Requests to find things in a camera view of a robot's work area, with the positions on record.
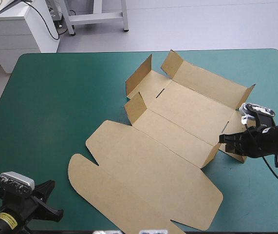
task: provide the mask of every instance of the white object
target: white object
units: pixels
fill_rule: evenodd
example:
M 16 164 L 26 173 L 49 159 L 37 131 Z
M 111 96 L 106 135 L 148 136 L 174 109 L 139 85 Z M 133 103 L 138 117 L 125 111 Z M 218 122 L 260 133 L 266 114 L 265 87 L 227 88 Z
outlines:
M 2 0 L 0 10 L 10 0 Z M 31 3 L 44 17 L 47 25 L 57 38 L 57 31 L 51 19 L 45 0 Z M 27 4 L 21 2 L 0 14 L 0 65 L 11 73 L 23 54 L 55 53 L 59 40 L 53 39 L 42 18 Z
M 123 234 L 121 231 L 94 231 L 93 234 Z
M 139 234 L 169 234 L 167 230 L 142 230 Z
M 73 26 L 78 24 L 104 23 L 115 20 L 124 21 L 124 31 L 129 30 L 126 0 L 121 0 L 121 12 L 102 13 L 102 0 L 94 0 L 93 14 L 71 16 L 66 0 L 60 0 L 60 7 L 67 28 L 71 35 L 75 35 Z

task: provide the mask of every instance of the white table frame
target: white table frame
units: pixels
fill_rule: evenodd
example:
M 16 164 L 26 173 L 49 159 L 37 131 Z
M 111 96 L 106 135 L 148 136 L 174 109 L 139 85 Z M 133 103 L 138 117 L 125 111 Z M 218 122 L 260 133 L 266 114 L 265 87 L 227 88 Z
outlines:
M 102 13 L 102 0 L 94 0 L 93 14 L 71 16 L 66 0 L 60 0 L 61 11 L 69 33 L 74 36 L 74 25 L 124 21 L 124 31 L 129 31 L 126 0 L 121 0 L 121 12 Z

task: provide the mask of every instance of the white cabinet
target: white cabinet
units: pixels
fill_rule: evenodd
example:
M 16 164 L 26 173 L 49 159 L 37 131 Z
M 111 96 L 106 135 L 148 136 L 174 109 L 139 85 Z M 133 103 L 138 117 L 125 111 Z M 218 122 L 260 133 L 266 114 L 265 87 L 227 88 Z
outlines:
M 10 0 L 2 0 L 0 10 Z M 45 0 L 31 3 L 44 17 L 47 25 L 57 38 L 57 31 L 51 19 Z M 17 60 L 28 53 L 55 53 L 59 40 L 53 39 L 40 15 L 30 6 L 21 2 L 0 14 L 0 65 L 11 73 Z

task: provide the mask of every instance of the cabinet drawer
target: cabinet drawer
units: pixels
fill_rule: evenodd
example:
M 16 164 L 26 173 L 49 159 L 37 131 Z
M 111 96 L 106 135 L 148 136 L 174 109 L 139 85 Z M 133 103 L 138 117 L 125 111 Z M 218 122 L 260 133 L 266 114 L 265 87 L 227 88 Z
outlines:
M 0 50 L 0 65 L 6 73 L 12 73 L 19 57 L 24 54 L 40 53 L 39 49 Z
M 0 20 L 0 35 L 32 34 L 25 20 Z
M 37 49 L 33 35 L 0 36 L 0 50 L 3 49 Z

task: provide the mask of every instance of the cardboard flap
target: cardboard flap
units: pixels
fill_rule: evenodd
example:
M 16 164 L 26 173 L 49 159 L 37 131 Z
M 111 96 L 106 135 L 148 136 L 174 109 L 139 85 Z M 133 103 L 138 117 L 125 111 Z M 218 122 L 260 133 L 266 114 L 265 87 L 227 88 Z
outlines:
M 219 148 L 221 146 L 221 143 L 217 143 L 213 148 L 212 150 L 210 151 L 206 161 L 204 162 L 203 166 L 202 167 L 205 167 L 208 163 L 210 163 L 216 156 Z
M 68 176 L 76 192 L 124 233 L 167 229 L 172 234 L 184 234 L 170 220 L 84 156 L 72 156 Z
M 170 50 L 161 68 L 170 78 L 174 78 L 183 61 L 176 52 Z
M 151 70 L 151 56 L 142 63 L 126 81 L 127 97 L 132 99 L 140 92 L 148 107 L 159 93 L 171 82 L 171 79 Z
M 150 55 L 140 67 L 126 80 L 127 96 L 134 90 L 135 87 L 144 79 L 144 77 L 152 70 L 152 55 Z
M 179 84 L 232 109 L 237 107 L 245 95 L 246 87 L 197 67 L 173 51 L 170 51 L 162 69 Z
M 112 148 L 120 141 L 121 136 L 127 133 L 129 128 L 131 126 L 106 120 L 86 140 L 86 147 L 98 164 L 105 160 Z
M 110 121 L 99 128 L 100 134 L 96 133 L 91 138 L 97 136 L 101 139 L 100 135 L 107 138 L 105 135 L 113 124 L 123 125 Z M 168 220 L 200 230 L 208 229 L 222 202 L 222 193 L 198 167 L 134 127 L 127 127 L 124 134 L 119 131 L 110 134 L 117 138 L 114 140 L 117 143 L 99 163 L 99 168 Z M 105 144 L 91 139 L 88 147 L 101 148 Z M 96 174 L 88 172 L 84 178 L 92 179 L 94 176 Z M 90 186 L 88 189 L 96 191 L 98 188 Z
M 134 125 L 135 121 L 146 111 L 147 107 L 140 93 L 134 95 L 124 106 L 130 123 Z
M 198 168 L 204 167 L 214 158 L 214 155 L 210 155 L 213 145 L 149 109 L 133 126 Z
M 235 110 L 237 110 L 238 108 L 240 108 L 240 106 L 246 102 L 247 98 L 249 97 L 251 91 L 254 89 L 254 87 L 256 86 L 256 84 L 250 86 L 248 89 L 246 89 L 245 93 L 243 94 L 243 96 L 241 97 L 241 100 L 239 101 L 239 103 L 237 104 Z
M 212 146 L 219 142 L 219 134 L 234 112 L 176 82 L 171 82 L 148 108 Z

